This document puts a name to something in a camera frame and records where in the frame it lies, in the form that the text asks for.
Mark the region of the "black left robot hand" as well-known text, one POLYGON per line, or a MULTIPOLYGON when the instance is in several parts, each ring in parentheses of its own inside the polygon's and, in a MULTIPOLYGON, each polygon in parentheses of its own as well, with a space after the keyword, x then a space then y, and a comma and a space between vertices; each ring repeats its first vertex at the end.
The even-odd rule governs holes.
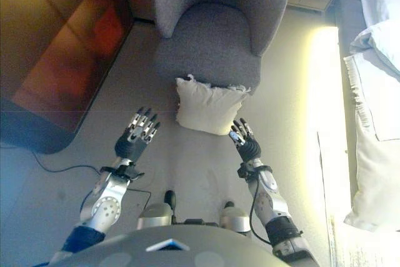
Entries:
POLYGON ((155 137, 161 123, 157 114, 151 115, 151 108, 141 107, 132 117, 123 134, 117 140, 114 150, 117 157, 136 163, 155 137))

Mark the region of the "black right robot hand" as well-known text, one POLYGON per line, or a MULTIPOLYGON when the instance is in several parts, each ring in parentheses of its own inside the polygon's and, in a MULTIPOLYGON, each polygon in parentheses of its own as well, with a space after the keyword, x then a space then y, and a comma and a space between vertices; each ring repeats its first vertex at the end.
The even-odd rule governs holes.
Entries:
POLYGON ((243 118, 240 118, 239 122, 233 121, 229 137, 233 141, 243 163, 261 158, 261 147, 256 141, 249 123, 243 118))

